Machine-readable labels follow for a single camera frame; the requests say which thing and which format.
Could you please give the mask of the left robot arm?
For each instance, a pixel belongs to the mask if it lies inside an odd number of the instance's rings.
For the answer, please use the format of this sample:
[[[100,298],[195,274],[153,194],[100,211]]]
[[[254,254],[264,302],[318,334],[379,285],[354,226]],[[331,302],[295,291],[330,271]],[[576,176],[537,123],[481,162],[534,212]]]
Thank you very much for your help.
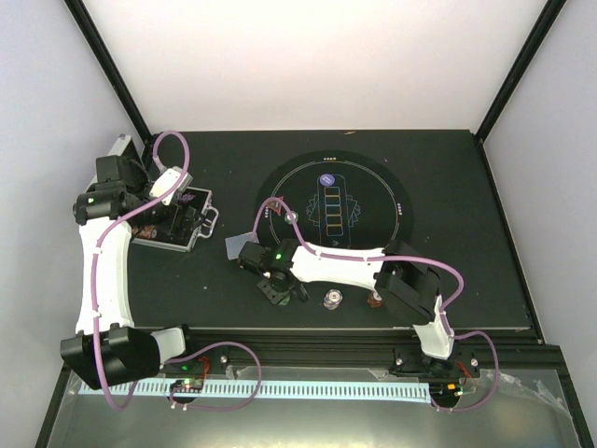
[[[209,189],[180,177],[177,167],[150,179],[138,157],[108,155],[96,161],[96,179],[80,194],[74,216],[84,251],[84,287],[76,334],[61,342],[61,357],[91,389],[155,376],[168,360],[180,372],[200,362],[186,325],[147,333],[136,328],[129,304],[128,254],[132,240],[190,251],[208,238],[218,218]]]

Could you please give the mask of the red triangle marker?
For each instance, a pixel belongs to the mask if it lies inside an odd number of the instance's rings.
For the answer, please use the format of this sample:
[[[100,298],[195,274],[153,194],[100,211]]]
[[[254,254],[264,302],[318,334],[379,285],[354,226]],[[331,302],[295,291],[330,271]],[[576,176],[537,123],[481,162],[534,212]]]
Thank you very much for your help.
[[[284,197],[274,197],[271,201],[268,202],[268,208],[277,216],[283,214],[285,212]]]

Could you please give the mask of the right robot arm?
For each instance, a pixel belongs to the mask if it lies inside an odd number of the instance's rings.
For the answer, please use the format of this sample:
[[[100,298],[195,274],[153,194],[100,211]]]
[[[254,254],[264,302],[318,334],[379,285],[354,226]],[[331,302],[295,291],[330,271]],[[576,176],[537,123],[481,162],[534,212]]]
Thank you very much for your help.
[[[257,284],[272,304],[307,301],[309,283],[359,287],[378,295],[382,305],[405,320],[419,338],[421,353],[401,353],[397,370],[406,375],[446,378],[458,364],[453,330],[442,309],[438,264],[423,259],[403,242],[383,248],[337,249],[286,239],[276,247],[244,243],[240,267],[261,277]]]

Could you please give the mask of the green poker chip stack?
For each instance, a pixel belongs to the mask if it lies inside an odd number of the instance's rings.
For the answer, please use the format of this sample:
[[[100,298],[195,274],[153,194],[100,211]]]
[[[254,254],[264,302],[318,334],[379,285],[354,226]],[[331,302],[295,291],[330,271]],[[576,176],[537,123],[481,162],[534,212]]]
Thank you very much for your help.
[[[291,300],[291,295],[288,294],[286,295],[283,299],[281,299],[278,303],[279,306],[286,306],[288,303],[290,303]]]

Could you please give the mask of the blue white poker chip stack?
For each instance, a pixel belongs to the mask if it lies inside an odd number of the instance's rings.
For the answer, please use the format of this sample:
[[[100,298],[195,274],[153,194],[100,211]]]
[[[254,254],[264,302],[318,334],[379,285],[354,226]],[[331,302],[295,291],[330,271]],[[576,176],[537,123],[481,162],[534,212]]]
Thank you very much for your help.
[[[336,310],[343,300],[342,293],[337,289],[330,289],[323,299],[323,305],[327,310]]]

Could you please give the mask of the purple round button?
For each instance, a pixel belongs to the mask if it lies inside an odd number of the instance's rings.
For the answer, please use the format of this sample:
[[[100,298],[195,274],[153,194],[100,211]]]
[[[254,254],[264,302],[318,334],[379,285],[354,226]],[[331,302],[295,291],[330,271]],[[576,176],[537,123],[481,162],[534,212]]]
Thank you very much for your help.
[[[331,174],[322,174],[319,177],[319,183],[323,187],[328,188],[328,187],[332,187],[332,186],[335,185],[336,179],[335,179],[334,175],[331,175]]]

